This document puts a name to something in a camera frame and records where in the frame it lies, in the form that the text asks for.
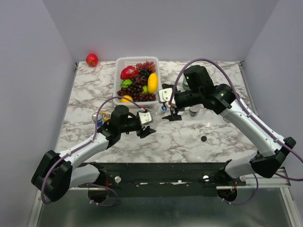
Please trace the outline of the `blue white bottle cap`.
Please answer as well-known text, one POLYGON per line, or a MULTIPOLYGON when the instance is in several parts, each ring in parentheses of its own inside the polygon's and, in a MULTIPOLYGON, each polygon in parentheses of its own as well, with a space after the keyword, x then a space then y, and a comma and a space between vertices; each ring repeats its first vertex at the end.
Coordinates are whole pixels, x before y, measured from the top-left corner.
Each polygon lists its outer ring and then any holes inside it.
POLYGON ((166 112, 166 110, 167 110, 167 108, 164 107, 164 106, 161 106, 160 109, 161 109, 162 112, 166 112))

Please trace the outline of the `clear bottle dark label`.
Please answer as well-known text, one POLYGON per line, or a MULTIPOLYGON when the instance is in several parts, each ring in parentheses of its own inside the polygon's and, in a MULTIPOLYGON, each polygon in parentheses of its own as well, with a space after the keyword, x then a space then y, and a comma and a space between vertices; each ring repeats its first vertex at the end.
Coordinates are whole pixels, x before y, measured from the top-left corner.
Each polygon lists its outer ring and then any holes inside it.
POLYGON ((195 105, 195 106, 191 106, 189 108, 189 114, 191 117, 195 117, 198 115, 199 111, 201 109, 201 106, 200 105, 195 105))

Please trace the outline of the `clear plastic bottle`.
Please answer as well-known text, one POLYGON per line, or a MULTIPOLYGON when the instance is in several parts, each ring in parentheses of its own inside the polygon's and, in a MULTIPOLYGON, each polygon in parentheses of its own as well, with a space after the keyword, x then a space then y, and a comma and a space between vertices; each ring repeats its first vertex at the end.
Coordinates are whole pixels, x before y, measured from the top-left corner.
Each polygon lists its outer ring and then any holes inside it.
POLYGON ((164 115, 166 112, 162 112, 161 111, 161 109, 160 109, 160 107, 161 107, 162 105, 160 105, 160 106, 158 106, 156 109, 155 109, 155 111, 154 111, 154 114, 155 115, 159 115, 159 116, 162 116, 162 115, 164 115))

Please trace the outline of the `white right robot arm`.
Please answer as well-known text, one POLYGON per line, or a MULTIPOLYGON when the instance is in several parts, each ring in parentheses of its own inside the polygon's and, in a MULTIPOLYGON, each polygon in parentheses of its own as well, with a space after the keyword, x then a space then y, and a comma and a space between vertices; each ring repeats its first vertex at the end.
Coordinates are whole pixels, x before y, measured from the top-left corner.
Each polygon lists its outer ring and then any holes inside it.
POLYGON ((206 68, 194 65, 182 73, 189 89, 180 92, 173 87, 158 91, 159 102, 171 108, 169 121, 179 121, 178 110, 195 105, 214 111, 236 126, 257 148, 251 156, 228 160, 218 171, 218 181, 229 185, 242 175, 258 174, 271 178, 285 161, 296 141, 284 138, 265 125, 226 84, 214 85, 206 68))

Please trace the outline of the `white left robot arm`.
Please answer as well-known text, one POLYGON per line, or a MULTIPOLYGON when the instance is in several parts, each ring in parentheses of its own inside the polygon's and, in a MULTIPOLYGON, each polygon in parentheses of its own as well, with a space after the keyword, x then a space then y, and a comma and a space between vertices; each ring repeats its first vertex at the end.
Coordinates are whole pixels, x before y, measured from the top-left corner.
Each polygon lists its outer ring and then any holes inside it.
POLYGON ((101 186, 105 175, 94 165, 81 167, 81 164, 115 145, 123 133, 134 131, 141 139, 155 133, 149 126, 151 123, 153 116, 147 110, 142 109, 133 114, 127 106, 118 105, 110 119, 97 127, 94 134, 85 141, 59 153, 47 151, 31 179, 31 183, 40 190, 43 203, 55 202, 70 188, 81 184, 101 186))

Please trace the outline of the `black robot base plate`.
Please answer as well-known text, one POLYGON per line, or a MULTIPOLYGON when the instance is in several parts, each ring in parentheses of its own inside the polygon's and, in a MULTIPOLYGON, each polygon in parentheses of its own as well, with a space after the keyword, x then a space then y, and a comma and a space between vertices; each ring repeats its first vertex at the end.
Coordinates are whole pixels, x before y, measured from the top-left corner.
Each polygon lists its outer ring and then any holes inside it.
POLYGON ((122 197, 215 197, 219 190, 243 188, 248 180, 222 181, 217 172, 224 163, 97 163, 96 184, 109 186, 122 197))

